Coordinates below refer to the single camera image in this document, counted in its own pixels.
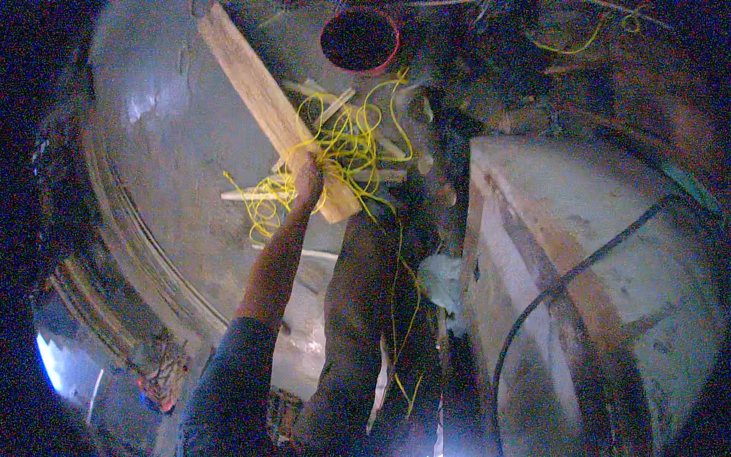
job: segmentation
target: wooden stick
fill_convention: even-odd
[[[371,169],[361,170],[353,176],[357,182],[366,183],[371,179]],[[385,183],[401,183],[406,179],[406,170],[382,169],[376,170],[378,179]],[[272,175],[271,179],[284,182],[280,175]],[[283,200],[289,197],[289,192],[261,192],[256,187],[246,187],[239,192],[230,190],[221,192],[221,200],[244,201],[244,200]]]
[[[244,200],[284,200],[290,196],[289,192],[257,192],[254,187],[221,192],[221,200],[244,201]]]
[[[257,251],[263,251],[264,246],[261,244],[252,244],[252,248],[256,249]],[[323,260],[337,260],[338,255],[333,254],[332,252],[324,252],[324,251],[311,251],[310,249],[302,249],[302,255],[306,257],[313,257],[315,259],[323,259]]]
[[[198,31],[261,130],[296,174],[307,154],[317,155],[319,147],[287,96],[218,2],[198,20]],[[295,149],[303,143],[309,144]],[[325,189],[327,199],[320,212],[329,222],[360,211],[360,202],[345,183],[326,176]]]
[[[333,102],[330,106],[327,107],[327,110],[322,113],[320,116],[320,122],[325,123],[328,120],[330,120],[331,117],[333,117],[333,114],[337,113],[340,108],[345,105],[346,102],[348,102],[353,96],[355,95],[355,91],[352,88],[349,88],[345,92],[341,94],[338,98],[335,99],[335,102]]]

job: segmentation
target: black hose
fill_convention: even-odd
[[[513,339],[515,339],[515,335],[518,334],[520,327],[523,325],[526,319],[528,319],[528,316],[530,316],[531,313],[535,311],[536,308],[538,308],[538,305],[540,305],[548,296],[558,297],[562,295],[565,292],[566,285],[571,282],[576,276],[584,272],[587,268],[591,267],[594,263],[604,258],[612,251],[612,249],[616,248],[617,245],[619,245],[627,238],[632,236],[635,232],[637,232],[645,223],[647,223],[647,221],[655,217],[660,211],[668,209],[672,204],[684,205],[697,214],[703,212],[703,210],[698,207],[698,204],[696,204],[695,201],[690,200],[684,195],[670,194],[664,197],[658,203],[650,207],[650,209],[648,209],[636,222],[630,224],[616,237],[612,238],[604,246],[597,249],[592,255],[584,259],[581,263],[576,265],[566,274],[564,274],[560,278],[557,278],[557,280],[555,280],[549,288],[541,292],[535,298],[535,300],[533,300],[531,304],[526,307],[526,309],[519,316],[519,318],[517,318],[516,321],[513,323],[512,328],[510,329],[510,332],[507,334],[507,337],[505,338],[505,341],[503,343],[503,347],[500,351],[500,355],[498,356],[498,361],[495,365],[495,371],[493,374],[493,384],[491,392],[491,422],[493,426],[493,433],[495,434],[495,442],[498,448],[498,456],[504,455],[502,438],[500,436],[500,423],[498,420],[498,386],[500,384],[500,374],[502,373],[502,368],[505,363],[507,351],[510,348]],[[713,237],[713,233],[710,230],[707,230],[707,232],[711,235],[711,237]]]

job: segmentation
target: yellow string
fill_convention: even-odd
[[[601,15],[599,17],[599,23],[596,25],[596,28],[594,29],[594,33],[591,34],[591,36],[586,41],[586,43],[584,43],[581,47],[579,47],[577,49],[572,49],[572,50],[563,50],[563,49],[558,49],[558,48],[552,48],[551,46],[548,46],[548,45],[544,45],[543,43],[541,43],[537,39],[535,39],[530,32],[526,32],[526,37],[528,37],[528,40],[540,49],[549,50],[552,53],[561,54],[563,56],[573,56],[575,54],[578,54],[578,53],[586,50],[586,48],[591,46],[591,43],[593,43],[594,40],[596,40],[596,37],[599,35],[599,31],[601,31],[602,27],[604,27],[605,22],[606,22],[605,16]]]
[[[376,223],[379,229],[384,234],[389,235],[385,232],[385,229],[378,223],[376,217],[370,212],[368,206],[365,204],[366,199],[375,200],[385,205],[389,211],[391,211],[396,217],[395,206],[386,199],[377,197],[375,193],[378,191],[380,179],[376,172],[377,165],[380,162],[408,162],[414,158],[414,149],[406,135],[404,129],[398,122],[394,109],[395,93],[401,84],[407,82],[406,74],[409,69],[404,68],[399,71],[395,79],[387,80],[374,86],[368,94],[365,96],[363,103],[358,109],[354,109],[349,106],[343,106],[341,108],[341,114],[335,119],[330,127],[325,127],[322,122],[322,113],[325,111],[325,94],[313,94],[307,97],[298,107],[297,116],[303,114],[303,110],[306,107],[310,107],[312,102],[319,105],[319,113],[317,114],[317,132],[311,140],[303,141],[302,143],[294,146],[287,151],[285,157],[285,167],[282,167],[274,177],[268,177],[261,180],[254,188],[255,192],[274,194],[272,200],[247,200],[246,211],[251,219],[252,226],[249,231],[249,237],[255,243],[264,243],[266,240],[271,238],[276,229],[281,224],[281,218],[279,216],[278,206],[281,205],[285,211],[289,211],[289,206],[296,196],[294,179],[291,173],[286,171],[289,165],[289,159],[292,157],[292,153],[299,148],[305,148],[312,145],[313,143],[319,146],[317,148],[317,157],[314,160],[317,164],[322,166],[322,169],[326,176],[336,179],[341,183],[346,184],[353,192],[355,197],[360,201],[362,207],[368,214],[368,216]],[[404,158],[398,157],[378,157],[377,156],[377,141],[375,138],[375,131],[383,120],[383,113],[374,104],[370,103],[374,93],[380,88],[386,86],[393,86],[391,88],[390,100],[388,103],[388,110],[396,129],[403,138],[407,154]],[[300,132],[302,137],[306,137],[305,132]],[[363,170],[372,170],[371,175],[368,177],[368,181],[361,186],[360,183],[356,182],[355,175]],[[233,177],[224,171],[224,176],[231,182],[231,184],[241,193],[243,197],[243,190],[236,184]],[[320,210],[320,208],[327,201],[328,189],[327,185],[322,191],[322,198],[319,201],[318,207],[314,212]],[[393,367],[394,367],[394,378],[399,390],[403,394],[408,404],[408,410],[406,412],[406,419],[412,413],[416,394],[419,389],[419,385],[423,378],[421,375],[418,378],[417,384],[414,388],[414,394],[409,396],[403,383],[398,378],[398,374],[395,372],[396,364],[398,363],[398,357],[404,350],[406,342],[409,339],[409,335],[414,327],[414,321],[420,310],[421,304],[421,290],[417,281],[416,274],[406,263],[405,259],[401,255],[401,250],[404,243],[404,228],[401,221],[398,221],[398,251],[397,256],[399,262],[396,266],[394,273],[393,284],[390,291],[390,310],[391,310],[391,327],[393,331]],[[395,289],[398,281],[399,267],[403,266],[406,272],[414,282],[417,291],[417,302],[414,307],[414,313],[409,321],[409,327],[406,329],[406,335],[399,344],[396,336],[396,323],[393,309],[393,302],[395,300]]]
[[[638,5],[632,12],[630,12],[628,15],[624,16],[622,20],[620,21],[621,27],[631,34],[639,34],[642,31],[642,26],[640,25],[640,13],[642,10],[646,10],[651,5],[649,3],[643,3],[641,5]],[[525,35],[528,38],[528,40],[536,45],[540,49],[549,50],[552,53],[561,54],[563,56],[574,56],[591,46],[591,44],[596,40],[596,37],[599,36],[599,32],[602,30],[604,25],[606,24],[607,18],[606,15],[600,15],[599,16],[599,22],[596,25],[596,28],[594,29],[594,33],[591,34],[589,39],[584,43],[581,47],[577,49],[572,50],[563,50],[559,48],[552,48],[549,45],[544,45],[540,41],[538,41],[531,32],[526,31]]]

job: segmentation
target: trash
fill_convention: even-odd
[[[417,275],[431,302],[449,314],[447,329],[458,338],[467,331],[459,281],[461,269],[461,258],[435,254],[421,262]]]

